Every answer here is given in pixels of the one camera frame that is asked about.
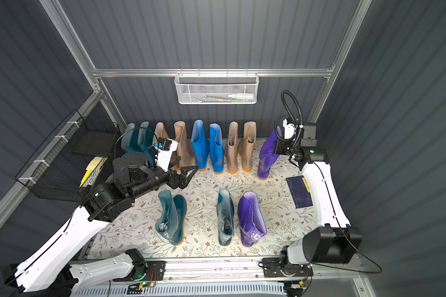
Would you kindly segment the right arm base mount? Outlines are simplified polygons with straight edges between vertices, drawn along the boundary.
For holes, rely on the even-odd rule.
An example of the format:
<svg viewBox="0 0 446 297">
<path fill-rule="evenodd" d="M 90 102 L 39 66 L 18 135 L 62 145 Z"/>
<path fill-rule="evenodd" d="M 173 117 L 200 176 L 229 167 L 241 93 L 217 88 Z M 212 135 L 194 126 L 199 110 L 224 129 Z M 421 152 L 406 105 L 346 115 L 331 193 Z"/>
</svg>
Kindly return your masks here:
<svg viewBox="0 0 446 297">
<path fill-rule="evenodd" d="M 263 269 L 265 278 L 308 278 L 313 276 L 313 270 L 308 264 L 291 264 L 282 252 L 278 257 L 264 257 L 258 262 Z"/>
</svg>

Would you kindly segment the dark blue book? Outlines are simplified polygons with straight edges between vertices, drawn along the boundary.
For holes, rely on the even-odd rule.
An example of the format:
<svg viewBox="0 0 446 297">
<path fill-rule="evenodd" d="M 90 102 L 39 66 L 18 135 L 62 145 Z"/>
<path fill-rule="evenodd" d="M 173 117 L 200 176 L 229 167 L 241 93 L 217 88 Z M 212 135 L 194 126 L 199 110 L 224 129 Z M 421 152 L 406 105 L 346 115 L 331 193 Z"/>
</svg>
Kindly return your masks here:
<svg viewBox="0 0 446 297">
<path fill-rule="evenodd" d="M 308 182 L 304 176 L 286 178 L 286 182 L 296 209 L 313 206 Z"/>
</svg>

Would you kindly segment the purple boot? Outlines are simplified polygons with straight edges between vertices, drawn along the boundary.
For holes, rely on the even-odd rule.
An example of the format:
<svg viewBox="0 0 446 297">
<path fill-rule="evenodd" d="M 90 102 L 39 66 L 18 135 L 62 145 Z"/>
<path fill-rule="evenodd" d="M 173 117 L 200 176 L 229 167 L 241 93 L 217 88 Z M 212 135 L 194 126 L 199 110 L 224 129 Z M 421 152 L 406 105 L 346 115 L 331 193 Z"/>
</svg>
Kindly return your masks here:
<svg viewBox="0 0 446 297">
<path fill-rule="evenodd" d="M 237 213 L 242 244 L 250 248 L 267 234 L 256 193 L 248 191 L 243 194 L 239 200 Z"/>
<path fill-rule="evenodd" d="M 257 176 L 259 179 L 265 180 L 268 178 L 271 167 L 279 158 L 279 155 L 274 153 L 276 140 L 276 131 L 273 131 L 260 150 L 257 170 Z"/>
</svg>

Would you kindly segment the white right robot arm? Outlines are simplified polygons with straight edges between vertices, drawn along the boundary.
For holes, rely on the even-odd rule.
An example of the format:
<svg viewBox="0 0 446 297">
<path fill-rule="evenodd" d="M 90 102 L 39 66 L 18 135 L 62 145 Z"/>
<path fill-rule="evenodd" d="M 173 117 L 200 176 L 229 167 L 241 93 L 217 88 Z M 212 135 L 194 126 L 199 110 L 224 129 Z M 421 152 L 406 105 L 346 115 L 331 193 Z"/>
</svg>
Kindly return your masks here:
<svg viewBox="0 0 446 297">
<path fill-rule="evenodd" d="M 325 149 L 317 147 L 315 124 L 285 116 L 275 122 L 274 152 L 286 155 L 306 179 L 316 215 L 316 228 L 280 253 L 279 267 L 315 264 L 343 270 L 362 242 L 339 202 L 332 180 L 330 160 Z"/>
</svg>

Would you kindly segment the dark teal boot back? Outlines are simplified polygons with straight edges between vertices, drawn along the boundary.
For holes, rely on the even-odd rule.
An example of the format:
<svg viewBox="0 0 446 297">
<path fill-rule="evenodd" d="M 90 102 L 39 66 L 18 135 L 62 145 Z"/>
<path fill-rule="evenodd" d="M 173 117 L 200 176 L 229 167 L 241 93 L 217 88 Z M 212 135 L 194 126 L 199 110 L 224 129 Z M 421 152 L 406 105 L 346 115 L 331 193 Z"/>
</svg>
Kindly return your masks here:
<svg viewBox="0 0 446 297">
<path fill-rule="evenodd" d="M 137 144 L 147 158 L 149 168 L 155 167 L 155 150 L 153 146 L 154 133 L 148 121 L 144 121 L 139 126 Z"/>
<path fill-rule="evenodd" d="M 135 123 L 130 123 L 125 129 L 125 133 L 121 138 L 121 149 L 125 152 L 139 152 L 138 145 L 138 129 Z"/>
</svg>

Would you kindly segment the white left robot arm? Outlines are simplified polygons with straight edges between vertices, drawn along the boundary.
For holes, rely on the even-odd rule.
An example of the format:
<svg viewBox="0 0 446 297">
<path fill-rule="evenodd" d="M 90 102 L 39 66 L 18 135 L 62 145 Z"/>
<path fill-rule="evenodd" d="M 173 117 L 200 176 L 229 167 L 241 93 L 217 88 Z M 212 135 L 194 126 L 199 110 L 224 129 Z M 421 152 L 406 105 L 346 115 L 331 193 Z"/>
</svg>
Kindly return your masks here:
<svg viewBox="0 0 446 297">
<path fill-rule="evenodd" d="M 130 209 L 136 198 L 157 191 L 188 186 L 198 166 L 173 170 L 181 158 L 173 139 L 155 143 L 155 166 L 147 165 L 144 152 L 127 152 L 113 160 L 113 174 L 84 196 L 64 225 L 31 257 L 7 266 L 2 274 L 13 297 L 71 297 L 84 288 L 113 280 L 141 282 L 150 270 L 137 249 L 108 260 L 71 264 L 76 253 L 100 230 Z"/>
</svg>

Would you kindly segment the yellow sticky notes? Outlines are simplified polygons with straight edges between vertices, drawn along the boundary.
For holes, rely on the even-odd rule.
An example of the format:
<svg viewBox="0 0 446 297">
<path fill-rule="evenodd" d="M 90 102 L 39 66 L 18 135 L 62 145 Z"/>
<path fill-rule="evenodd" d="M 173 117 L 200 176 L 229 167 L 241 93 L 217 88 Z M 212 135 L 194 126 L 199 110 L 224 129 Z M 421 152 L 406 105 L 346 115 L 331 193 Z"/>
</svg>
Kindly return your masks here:
<svg viewBox="0 0 446 297">
<path fill-rule="evenodd" d="M 92 186 L 99 176 L 106 161 L 106 157 L 94 157 L 86 167 L 85 175 L 83 176 L 79 187 L 85 188 L 87 186 Z"/>
</svg>

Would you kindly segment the white tube in basket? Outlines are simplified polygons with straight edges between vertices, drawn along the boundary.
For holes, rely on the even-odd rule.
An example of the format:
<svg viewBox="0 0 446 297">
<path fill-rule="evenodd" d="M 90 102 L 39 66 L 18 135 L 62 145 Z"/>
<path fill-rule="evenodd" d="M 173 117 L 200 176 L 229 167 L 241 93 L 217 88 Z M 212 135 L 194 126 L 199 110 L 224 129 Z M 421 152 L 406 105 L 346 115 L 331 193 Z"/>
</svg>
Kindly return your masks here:
<svg viewBox="0 0 446 297">
<path fill-rule="evenodd" d="M 236 94 L 228 94 L 228 99 L 236 100 L 236 101 L 253 101 L 255 95 L 253 93 L 236 93 Z"/>
</svg>

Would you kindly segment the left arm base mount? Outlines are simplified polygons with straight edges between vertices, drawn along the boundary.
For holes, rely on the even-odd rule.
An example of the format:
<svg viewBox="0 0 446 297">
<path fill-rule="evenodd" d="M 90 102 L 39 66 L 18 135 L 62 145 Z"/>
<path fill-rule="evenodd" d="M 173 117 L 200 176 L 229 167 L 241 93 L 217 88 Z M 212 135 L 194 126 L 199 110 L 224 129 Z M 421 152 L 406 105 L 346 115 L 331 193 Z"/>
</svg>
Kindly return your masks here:
<svg viewBox="0 0 446 297">
<path fill-rule="evenodd" d="M 147 261 L 146 266 L 138 265 L 127 277 L 114 278 L 114 282 L 157 282 L 164 278 L 166 261 Z"/>
</svg>

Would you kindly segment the blue boot back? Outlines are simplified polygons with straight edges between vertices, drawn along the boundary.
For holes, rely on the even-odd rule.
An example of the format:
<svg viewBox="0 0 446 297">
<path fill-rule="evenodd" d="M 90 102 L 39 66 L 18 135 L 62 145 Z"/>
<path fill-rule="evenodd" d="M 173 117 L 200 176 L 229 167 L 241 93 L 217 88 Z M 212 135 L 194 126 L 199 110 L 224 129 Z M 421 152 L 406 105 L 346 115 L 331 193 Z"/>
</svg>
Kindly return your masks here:
<svg viewBox="0 0 446 297">
<path fill-rule="evenodd" d="M 222 130 L 217 123 L 209 125 L 209 148 L 213 170 L 221 174 L 224 170 L 224 147 Z"/>
<path fill-rule="evenodd" d="M 196 120 L 193 124 L 191 143 L 195 155 L 195 162 L 199 171 L 204 171 L 207 166 L 209 143 L 205 135 L 204 123 Z"/>
</svg>

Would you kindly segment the beige boot back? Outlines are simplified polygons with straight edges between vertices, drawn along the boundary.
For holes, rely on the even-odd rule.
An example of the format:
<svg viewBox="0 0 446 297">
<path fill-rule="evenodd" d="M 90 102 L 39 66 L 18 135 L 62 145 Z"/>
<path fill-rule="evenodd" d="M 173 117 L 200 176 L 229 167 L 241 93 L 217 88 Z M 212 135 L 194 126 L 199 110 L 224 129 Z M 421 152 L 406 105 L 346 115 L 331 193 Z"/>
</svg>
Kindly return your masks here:
<svg viewBox="0 0 446 297">
<path fill-rule="evenodd" d="M 244 136 L 239 142 L 239 155 L 244 172 L 251 172 L 253 162 L 252 156 L 256 141 L 256 122 L 249 121 L 244 124 Z"/>
<path fill-rule="evenodd" d="M 184 121 L 177 121 L 173 125 L 175 140 L 177 141 L 177 155 L 181 157 L 179 167 L 187 167 L 195 164 L 195 155 L 191 141 L 187 137 L 187 129 Z"/>
<path fill-rule="evenodd" d="M 156 145 L 157 155 L 156 155 L 156 165 L 161 167 L 164 171 L 170 170 L 170 159 L 171 156 L 177 155 L 177 141 L 171 139 L 165 129 L 162 122 L 156 124 L 154 136 L 154 144 Z M 159 147 L 159 139 L 169 139 L 171 144 L 168 150 Z"/>
<path fill-rule="evenodd" d="M 225 146 L 225 160 L 227 162 L 227 170 L 231 174 L 238 172 L 238 123 L 233 121 L 229 125 L 229 134 L 227 138 L 227 144 Z"/>
</svg>

